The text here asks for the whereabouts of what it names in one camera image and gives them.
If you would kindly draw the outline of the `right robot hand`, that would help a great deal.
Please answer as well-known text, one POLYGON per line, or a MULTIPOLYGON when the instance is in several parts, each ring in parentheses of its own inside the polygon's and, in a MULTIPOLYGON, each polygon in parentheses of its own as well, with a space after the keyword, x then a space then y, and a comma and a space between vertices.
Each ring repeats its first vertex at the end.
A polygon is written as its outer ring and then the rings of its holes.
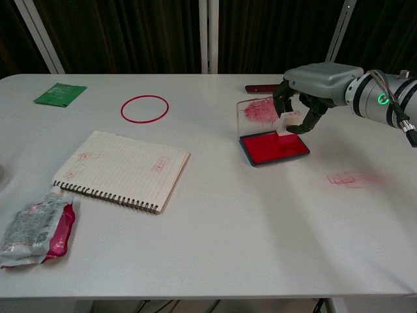
POLYGON ((328 109, 347 105, 348 85, 363 75, 360 67, 327 62, 287 70, 272 97, 280 120, 278 134, 299 135, 311 131, 328 109), (309 108, 305 117, 293 110, 291 99, 296 94, 309 108))

